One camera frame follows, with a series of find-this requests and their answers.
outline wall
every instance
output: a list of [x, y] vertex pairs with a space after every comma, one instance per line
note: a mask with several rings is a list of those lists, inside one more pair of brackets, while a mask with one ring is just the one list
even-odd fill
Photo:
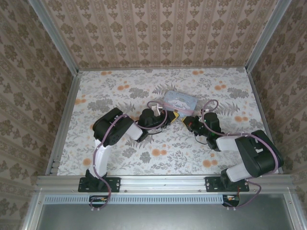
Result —
[[44, 0], [79, 68], [243, 66], [276, 0]]
[[252, 71], [285, 173], [307, 210], [307, 1], [294, 0]]
[[26, 0], [0, 1], [0, 229], [18, 229], [45, 173], [72, 76]]

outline floral tablecloth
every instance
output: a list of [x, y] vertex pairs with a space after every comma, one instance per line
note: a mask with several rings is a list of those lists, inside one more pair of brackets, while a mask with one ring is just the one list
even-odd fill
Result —
[[[209, 99], [223, 132], [263, 129], [244, 68], [87, 71], [82, 75], [58, 175], [84, 175], [94, 152], [94, 122], [118, 107], [137, 120], [149, 100], [168, 90], [198, 98], [195, 115]], [[205, 137], [198, 137], [205, 142]], [[113, 146], [109, 175], [211, 174], [241, 162], [238, 152], [210, 150], [196, 142], [180, 119], [141, 143], [124, 136]]]

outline gray leaf pattern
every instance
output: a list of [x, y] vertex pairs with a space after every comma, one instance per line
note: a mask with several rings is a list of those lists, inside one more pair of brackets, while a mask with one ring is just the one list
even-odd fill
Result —
[[[85, 174], [93, 157], [92, 127], [97, 119], [118, 107], [138, 120], [148, 101], [163, 101], [169, 90], [197, 97], [194, 115], [217, 99], [215, 112], [225, 133], [263, 129], [244, 68], [87, 71], [81, 77], [58, 175]], [[5, 127], [11, 132], [8, 124]], [[197, 139], [206, 142], [205, 137]], [[178, 119], [140, 143], [124, 135], [112, 146], [107, 169], [109, 175], [211, 174], [240, 162], [238, 152], [216, 153], [196, 142]]]

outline cable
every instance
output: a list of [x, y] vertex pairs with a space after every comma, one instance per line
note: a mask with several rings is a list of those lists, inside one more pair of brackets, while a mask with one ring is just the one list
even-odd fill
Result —
[[236, 194], [240, 199], [240, 187], [238, 186], [238, 193]]
[[[110, 187], [110, 185], [108, 184], [108, 182], [98, 174], [98, 172], [97, 172], [97, 170], [96, 170], [96, 163], [95, 163], [95, 162], [96, 162], [96, 154], [97, 154], [98, 150], [100, 149], [100, 147], [104, 144], [104, 142], [105, 142], [105, 140], [106, 140], [106, 138], [107, 138], [109, 132], [111, 131], [111, 129], [113, 128], [113, 126], [116, 124], [116, 122], [118, 122], [121, 118], [127, 117], [127, 116], [128, 116], [128, 115], [126, 115], [126, 114], [122, 114], [122, 115], [120, 115], [118, 118], [116, 118], [115, 121], [113, 121], [113, 123], [112, 123], [112, 124], [110, 125], [110, 127], [107, 129], [106, 134], [104, 135], [104, 138], [102, 139], [101, 143], [97, 146], [97, 148], [96, 148], [95, 151], [94, 151], [94, 155], [93, 155], [93, 170], [94, 170], [94, 173], [95, 173], [95, 175], [96, 175], [101, 181], [103, 181], [103, 182], [106, 184], [106, 186], [107, 186], [107, 191], [108, 191], [108, 197], [107, 197], [107, 199], [106, 199], [106, 202], [105, 202], [100, 208], [104, 208], [104, 207], [107, 205], [107, 203], [109, 202], [109, 200], [110, 200], [110, 198], [111, 198], [111, 187]], [[93, 199], [91, 200], [90, 206], [91, 206], [91, 208], [92, 208], [92, 210], [93, 210], [93, 209], [94, 209], [94, 207], [93, 207]]]
[[204, 112], [204, 110], [205, 110], [205, 107], [206, 107], [209, 103], [211, 103], [211, 102], [216, 102], [216, 107], [215, 107], [214, 109], [212, 109], [212, 110], [209, 110], [209, 112], [212, 112], [213, 110], [215, 110], [215, 109], [218, 107], [218, 105], [219, 105], [219, 103], [218, 103], [218, 101], [217, 101], [216, 99], [211, 99], [211, 100], [209, 100], [209, 101], [203, 106], [202, 111], [201, 111], [201, 118], [202, 118], [202, 122], [203, 122], [203, 124], [205, 125], [205, 127], [206, 127], [209, 131], [211, 131], [211, 132], [213, 132], [213, 133], [215, 133], [215, 134], [217, 134], [217, 135], [220, 135], [220, 136], [235, 136], [235, 137], [236, 137], [236, 136], [238, 136], [238, 137], [239, 137], [239, 136], [249, 136], [249, 137], [252, 137], [252, 138], [256, 139], [257, 141], [261, 142], [261, 143], [271, 152], [271, 154], [272, 154], [272, 156], [273, 156], [273, 158], [274, 158], [274, 162], [275, 162], [275, 167], [274, 167], [273, 171], [267, 173], [267, 175], [276, 172], [276, 170], [278, 169], [278, 160], [277, 160], [277, 156], [276, 156], [274, 150], [273, 150], [264, 140], [260, 139], [259, 137], [255, 136], [255, 135], [253, 135], [253, 134], [251, 134], [251, 133], [227, 133], [227, 134], [223, 134], [223, 133], [215, 132], [214, 130], [212, 130], [212, 129], [210, 129], [210, 128], [208, 127], [208, 125], [207, 125], [206, 122], [204, 121], [204, 113], [203, 113], [203, 112]]
[[259, 187], [259, 189], [258, 189], [258, 191], [256, 192], [256, 194], [255, 194], [249, 201], [247, 201], [246, 203], [244, 203], [244, 204], [242, 204], [242, 205], [239, 205], [239, 206], [237, 206], [237, 207], [234, 207], [234, 206], [232, 206], [231, 204], [229, 204], [229, 203], [227, 203], [227, 202], [225, 202], [225, 201], [224, 201], [224, 204], [227, 204], [228, 206], [233, 207], [234, 210], [235, 210], [236, 208], [241, 208], [241, 207], [244, 207], [244, 206], [248, 205], [250, 202], [253, 201], [253, 199], [255, 199], [255, 198], [259, 195], [259, 193], [260, 193], [261, 190], [262, 190], [261, 185], [255, 183], [255, 182], [249, 181], [249, 180], [246, 180], [246, 181], [249, 182], [249, 183], [251, 183], [251, 184], [253, 184], [253, 185], [255, 185], [255, 186], [258, 186], [258, 187]]
[[196, 139], [196, 135], [195, 135], [194, 137], [195, 137], [195, 140], [196, 140], [198, 143], [203, 144], [203, 145], [207, 145], [207, 144], [208, 144], [208, 143], [202, 143], [202, 142], [198, 141], [198, 140]]
[[[158, 101], [149, 101], [149, 102], [147, 103], [147, 107], [148, 107], [148, 108], [150, 108], [150, 107], [149, 107], [149, 103], [157, 103], [157, 104], [161, 105], [161, 103], [158, 102]], [[161, 126], [165, 123], [165, 121], [166, 121], [166, 119], [167, 119], [167, 111], [166, 111], [165, 109], [164, 109], [163, 111], [165, 112], [165, 118], [164, 118], [164, 120], [163, 120], [163, 122], [162, 122], [161, 124], [159, 124], [159, 125], [157, 125], [157, 126], [155, 126], [155, 127], [146, 128], [146, 127], [143, 127], [143, 126], [138, 125], [137, 123], [135, 123], [135, 124], [136, 124], [139, 128], [146, 129], [146, 130], [152, 130], [152, 129], [159, 128], [159, 127], [161, 127]]]
[[93, 207], [93, 201], [94, 201], [94, 200], [98, 200], [98, 199], [103, 199], [103, 198], [105, 199], [105, 197], [98, 197], [98, 196], [97, 196], [97, 197], [93, 197], [93, 198], [91, 199], [90, 207], [92, 208], [92, 211], [93, 211], [94, 208], [95, 208], [95, 207]]
[[[215, 106], [215, 108], [213, 108], [212, 110], [209, 110], [209, 112], [212, 112], [213, 110], [215, 110], [215, 109], [218, 107], [218, 105], [219, 105], [219, 102], [218, 102], [216, 99], [211, 99], [211, 100], [209, 100], [207, 103], [205, 103], [205, 105], [202, 107], [202, 110], [201, 110], [201, 119], [202, 119], [202, 122], [203, 122], [203, 124], [205, 125], [205, 127], [206, 127], [209, 131], [211, 131], [211, 132], [213, 132], [213, 133], [215, 133], [215, 134], [217, 134], [217, 135], [220, 135], [220, 136], [249, 136], [249, 137], [252, 137], [252, 138], [256, 139], [257, 141], [261, 142], [261, 143], [271, 152], [271, 154], [272, 154], [272, 156], [273, 156], [273, 158], [274, 158], [274, 162], [275, 162], [275, 167], [274, 167], [273, 171], [267, 173], [266, 175], [272, 174], [272, 173], [276, 172], [276, 170], [278, 169], [278, 160], [277, 160], [277, 156], [276, 156], [274, 150], [273, 150], [264, 140], [260, 139], [259, 137], [255, 136], [255, 135], [253, 135], [253, 134], [251, 134], [251, 133], [227, 133], [227, 134], [223, 134], [223, 133], [215, 132], [214, 130], [212, 130], [212, 129], [210, 129], [210, 128], [208, 127], [208, 125], [206, 124], [205, 119], [204, 119], [204, 111], [205, 111], [205, 108], [207, 107], [207, 105], [208, 105], [209, 103], [211, 103], [211, 102], [216, 102], [216, 106]], [[255, 198], [259, 195], [259, 193], [261, 192], [262, 187], [261, 187], [260, 184], [257, 184], [257, 183], [251, 182], [251, 181], [249, 181], [249, 183], [258, 186], [258, 187], [259, 187], [259, 190], [257, 191], [257, 193], [256, 193], [249, 201], [247, 201], [246, 203], [244, 203], [244, 204], [242, 204], [242, 205], [237, 206], [236, 208], [244, 207], [245, 205], [249, 204], [249, 203], [250, 203], [253, 199], [255, 199]]]

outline purple cable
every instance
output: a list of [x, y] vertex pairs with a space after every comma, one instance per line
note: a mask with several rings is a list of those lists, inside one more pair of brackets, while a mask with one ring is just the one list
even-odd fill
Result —
[[[148, 108], [150, 108], [149, 107], [149, 103], [157, 103], [157, 104], [159, 104], [159, 105], [161, 105], [160, 104], [160, 102], [158, 102], [158, 101], [149, 101], [148, 103], [147, 103], [147, 107]], [[161, 123], [161, 124], [159, 124], [159, 125], [157, 125], [157, 126], [155, 126], [155, 127], [151, 127], [151, 128], [146, 128], [146, 127], [142, 127], [142, 126], [140, 126], [140, 125], [138, 125], [138, 124], [136, 124], [139, 128], [142, 128], [142, 129], [147, 129], [147, 130], [152, 130], [152, 129], [156, 129], [156, 128], [159, 128], [159, 127], [161, 127], [164, 123], [165, 123], [165, 121], [166, 121], [166, 119], [167, 119], [167, 111], [164, 109], [163, 111], [165, 111], [165, 118], [164, 118], [164, 120], [163, 120], [163, 122]]]
[[212, 130], [212, 129], [210, 129], [210, 128], [208, 127], [208, 125], [207, 125], [206, 122], [204, 121], [204, 113], [203, 113], [203, 112], [204, 112], [204, 110], [205, 110], [205, 107], [206, 107], [209, 103], [211, 103], [211, 102], [216, 102], [216, 104], [217, 104], [216, 107], [215, 107], [214, 109], [216, 109], [217, 106], [218, 106], [218, 104], [219, 104], [218, 101], [217, 101], [216, 99], [212, 99], [212, 100], [209, 100], [209, 101], [203, 106], [202, 111], [201, 111], [201, 118], [202, 118], [202, 122], [203, 122], [203, 124], [206, 126], [206, 128], [207, 128], [209, 131], [211, 131], [211, 132], [213, 132], [213, 133], [215, 133], [215, 134], [217, 134], [217, 135], [220, 135], [220, 136], [238, 136], [238, 137], [239, 137], [239, 136], [249, 136], [249, 137], [252, 137], [252, 138], [256, 139], [257, 141], [261, 142], [261, 143], [271, 152], [271, 154], [272, 154], [272, 156], [273, 156], [273, 158], [274, 158], [274, 162], [275, 162], [275, 167], [274, 167], [273, 171], [267, 173], [267, 175], [276, 172], [276, 170], [278, 169], [278, 160], [277, 160], [276, 154], [275, 154], [274, 150], [273, 150], [264, 140], [260, 139], [259, 137], [255, 136], [255, 135], [253, 135], [253, 134], [251, 134], [251, 133], [230, 133], [230, 134], [228, 133], [228, 134], [223, 134], [223, 133], [215, 132], [214, 130]]
[[[271, 154], [272, 154], [272, 156], [273, 156], [273, 158], [274, 158], [274, 162], [275, 162], [275, 167], [274, 167], [273, 171], [267, 173], [266, 175], [272, 174], [272, 173], [276, 172], [276, 170], [278, 169], [278, 160], [277, 160], [277, 156], [276, 156], [275, 152], [273, 151], [273, 149], [272, 149], [264, 140], [260, 139], [259, 137], [255, 136], [255, 135], [253, 135], [253, 134], [251, 134], [251, 133], [232, 133], [232, 134], [227, 133], [227, 134], [223, 134], [223, 133], [215, 132], [214, 130], [212, 130], [212, 129], [210, 129], [210, 128], [208, 127], [208, 125], [206, 124], [206, 122], [205, 122], [205, 120], [204, 120], [204, 110], [205, 110], [205, 107], [207, 107], [207, 105], [208, 105], [209, 103], [211, 103], [211, 102], [216, 102], [216, 107], [213, 108], [212, 110], [209, 110], [209, 112], [212, 112], [213, 110], [215, 110], [215, 109], [218, 107], [218, 105], [219, 105], [219, 102], [218, 102], [216, 99], [211, 99], [211, 100], [209, 100], [209, 101], [202, 107], [201, 118], [202, 118], [202, 122], [203, 122], [203, 124], [205, 125], [205, 127], [206, 127], [209, 131], [211, 131], [211, 132], [213, 132], [213, 133], [215, 133], [215, 134], [217, 134], [217, 135], [220, 135], [220, 136], [249, 136], [249, 137], [252, 137], [252, 138], [256, 139], [257, 141], [261, 142], [261, 143], [271, 152]], [[259, 187], [259, 190], [257, 191], [257, 193], [256, 193], [249, 201], [247, 201], [246, 203], [244, 203], [244, 204], [242, 204], [242, 205], [237, 206], [236, 208], [244, 207], [245, 205], [249, 204], [249, 203], [250, 203], [252, 200], [254, 200], [254, 199], [259, 195], [259, 193], [261, 192], [262, 187], [261, 187], [260, 184], [254, 183], [254, 182], [252, 182], [252, 181], [249, 181], [249, 183], [258, 186], [258, 187]]]
[[244, 207], [244, 206], [248, 205], [250, 202], [252, 202], [252, 200], [255, 199], [255, 198], [259, 195], [259, 193], [260, 193], [261, 190], [262, 190], [262, 187], [261, 187], [260, 184], [257, 184], [257, 183], [255, 183], [255, 182], [252, 182], [252, 181], [248, 181], [248, 182], [259, 187], [257, 193], [256, 193], [249, 201], [247, 201], [246, 203], [244, 203], [244, 204], [242, 204], [242, 205], [239, 205], [239, 206], [237, 206], [237, 207], [233, 207], [231, 204], [229, 204], [229, 203], [227, 203], [227, 202], [224, 202], [224, 203], [227, 204], [227, 205], [230, 206], [230, 207], [233, 207], [233, 208], [235, 209], [235, 208]]
[[[105, 202], [100, 208], [104, 208], [104, 207], [107, 205], [107, 203], [109, 202], [109, 200], [110, 200], [110, 198], [111, 198], [111, 187], [110, 187], [110, 185], [108, 184], [108, 182], [98, 174], [98, 172], [97, 172], [97, 170], [96, 170], [96, 164], [95, 164], [95, 161], [96, 161], [96, 154], [97, 154], [97, 151], [100, 149], [100, 147], [104, 144], [104, 142], [105, 142], [105, 140], [106, 140], [106, 138], [107, 138], [109, 132], [111, 131], [111, 129], [113, 128], [113, 126], [116, 124], [116, 122], [119, 121], [122, 117], [127, 117], [127, 116], [128, 116], [128, 115], [126, 115], [126, 114], [122, 114], [122, 115], [120, 115], [118, 118], [116, 118], [115, 121], [113, 121], [113, 123], [112, 123], [112, 124], [110, 125], [110, 127], [107, 129], [106, 134], [105, 134], [104, 138], [102, 139], [101, 143], [97, 146], [97, 148], [96, 148], [95, 151], [94, 151], [94, 156], [93, 156], [93, 170], [94, 170], [94, 173], [95, 173], [95, 175], [96, 175], [100, 180], [102, 180], [102, 181], [106, 184], [106, 186], [107, 186], [107, 191], [108, 191], [108, 197], [107, 197], [107, 199], [106, 199], [106, 202]], [[93, 200], [95, 200], [95, 199], [98, 199], [98, 198], [95, 197], [95, 198], [93, 198], [93, 199], [91, 200], [91, 203], [90, 203], [91, 208], [94, 208], [94, 207], [93, 207]]]

